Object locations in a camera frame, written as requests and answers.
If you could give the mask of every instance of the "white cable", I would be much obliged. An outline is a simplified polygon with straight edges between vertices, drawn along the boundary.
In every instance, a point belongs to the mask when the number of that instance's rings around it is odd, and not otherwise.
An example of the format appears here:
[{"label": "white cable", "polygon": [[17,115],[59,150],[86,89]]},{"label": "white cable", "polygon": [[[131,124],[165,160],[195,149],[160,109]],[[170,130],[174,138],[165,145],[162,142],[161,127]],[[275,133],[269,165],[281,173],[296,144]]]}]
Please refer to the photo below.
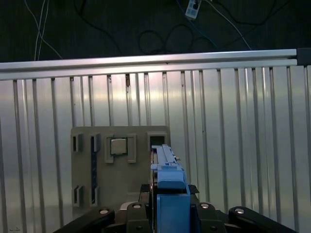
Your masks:
[{"label": "white cable", "polygon": [[[43,24],[43,31],[42,31],[42,37],[44,35],[44,31],[45,31],[45,24],[47,22],[47,18],[48,18],[48,13],[49,13],[49,4],[50,4],[50,0],[48,0],[47,3],[47,12],[45,14],[45,19],[44,19],[44,24]],[[42,46],[42,40],[40,41],[40,47],[39,47],[39,54],[38,54],[38,60],[40,59],[40,54],[41,54],[41,46]]]},{"label": "white cable", "polygon": [[[42,15],[43,15],[43,10],[44,10],[45,1],[46,1],[46,0],[43,0],[42,7],[41,7],[41,14],[40,14],[40,21],[39,21],[39,28],[40,28],[40,29],[41,29],[41,20],[42,20]],[[36,40],[35,40],[35,60],[36,60],[36,57],[37,57],[38,39],[39,39],[39,32],[37,33],[37,38],[36,38]]]},{"label": "white cable", "polygon": [[239,29],[226,17],[224,16],[219,10],[217,10],[217,8],[210,2],[210,0],[205,0],[212,8],[214,8],[214,10],[220,14],[225,20],[227,20],[231,25],[232,27],[235,28],[235,30],[240,34],[241,38],[243,39],[243,41],[245,42],[245,44],[248,46],[248,48],[250,50],[252,50],[252,48],[249,46],[249,44],[247,43],[247,41],[245,40],[244,36],[242,35],[242,33],[239,31]]},{"label": "white cable", "polygon": [[41,32],[40,32],[40,28],[39,28],[38,22],[37,22],[37,20],[36,20],[36,18],[35,18],[35,15],[34,15],[34,14],[32,13],[32,11],[30,10],[30,8],[29,8],[29,6],[28,6],[28,4],[27,4],[27,1],[24,0],[24,2],[25,2],[25,5],[26,5],[26,7],[27,7],[27,10],[28,10],[29,13],[33,16],[33,18],[34,18],[34,20],[35,20],[35,25],[37,26],[37,29],[38,29],[38,32],[39,32],[39,36],[40,36],[40,38],[42,39],[42,41],[43,41],[47,46],[49,46],[50,49],[53,50],[61,59],[63,59],[62,56],[61,56],[48,42],[46,42],[45,39],[43,39],[43,36],[42,36],[42,34],[41,34]]}]

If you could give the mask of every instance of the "corrugated metal wall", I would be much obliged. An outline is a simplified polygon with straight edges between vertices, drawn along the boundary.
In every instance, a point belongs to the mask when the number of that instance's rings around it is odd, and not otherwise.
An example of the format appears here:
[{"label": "corrugated metal wall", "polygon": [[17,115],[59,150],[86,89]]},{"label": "corrugated metal wall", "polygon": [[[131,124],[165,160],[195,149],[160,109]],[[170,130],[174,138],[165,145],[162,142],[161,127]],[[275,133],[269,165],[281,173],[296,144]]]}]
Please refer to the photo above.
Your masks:
[{"label": "corrugated metal wall", "polygon": [[109,125],[168,125],[201,201],[309,232],[310,82],[297,66],[0,81],[0,232],[71,221],[70,130]]}]

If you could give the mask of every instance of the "rectangular slot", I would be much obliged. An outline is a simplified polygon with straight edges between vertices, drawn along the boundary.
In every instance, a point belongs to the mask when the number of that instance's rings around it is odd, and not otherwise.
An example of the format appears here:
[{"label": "rectangular slot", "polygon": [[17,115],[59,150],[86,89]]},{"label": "rectangular slot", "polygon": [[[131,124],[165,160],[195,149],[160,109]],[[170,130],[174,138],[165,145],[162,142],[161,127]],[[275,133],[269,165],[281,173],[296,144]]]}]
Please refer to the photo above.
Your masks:
[{"label": "rectangular slot", "polygon": [[186,194],[187,190],[184,189],[157,189],[158,194]]},{"label": "rectangular slot", "polygon": [[150,149],[152,146],[161,146],[165,144],[165,136],[151,136],[150,137]]},{"label": "rectangular slot", "polygon": [[101,149],[101,135],[100,133],[91,134],[91,144],[94,152],[98,152]]},{"label": "rectangular slot", "polygon": [[96,203],[96,188],[97,188],[97,154],[96,154],[96,139],[91,136],[91,204]]},{"label": "rectangular slot", "polygon": [[97,207],[99,206],[99,187],[95,187],[91,189],[90,196],[90,206]]},{"label": "rectangular slot", "polygon": [[72,206],[74,207],[80,207],[80,204],[83,201],[83,190],[82,190],[82,186],[76,186],[73,190],[72,190]]},{"label": "rectangular slot", "polygon": [[73,136],[73,152],[77,152],[77,137],[76,136]]},{"label": "rectangular slot", "polygon": [[104,135],[103,149],[104,149],[104,161],[107,164],[113,164],[113,156],[111,156],[111,139],[114,137],[113,134]]},{"label": "rectangular slot", "polygon": [[77,186],[77,187],[73,190],[73,203],[75,203],[75,204],[78,203],[78,194],[77,194],[78,188],[79,188],[79,186]]},{"label": "rectangular slot", "polygon": [[136,137],[137,135],[135,133],[129,133],[127,135],[127,161],[131,164],[136,163]]}]

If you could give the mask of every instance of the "metal screw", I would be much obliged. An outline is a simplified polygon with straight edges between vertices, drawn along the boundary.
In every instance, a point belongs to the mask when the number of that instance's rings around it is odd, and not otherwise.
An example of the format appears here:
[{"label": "metal screw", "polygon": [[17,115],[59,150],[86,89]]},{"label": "metal screw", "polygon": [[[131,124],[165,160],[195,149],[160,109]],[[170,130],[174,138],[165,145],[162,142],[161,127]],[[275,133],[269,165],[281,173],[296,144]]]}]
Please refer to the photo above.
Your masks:
[{"label": "metal screw", "polygon": [[216,231],[217,231],[217,227],[215,227],[215,226],[210,226],[210,230],[213,231],[213,232],[216,232]]},{"label": "metal screw", "polygon": [[203,209],[208,209],[208,204],[202,203],[202,204],[201,204],[201,207],[202,207]]},{"label": "metal screw", "polygon": [[235,212],[237,212],[238,214],[244,214],[244,210],[243,209],[235,209]]},{"label": "metal screw", "polygon": [[101,215],[105,215],[105,214],[108,213],[108,210],[100,210],[99,213],[100,213]]}]

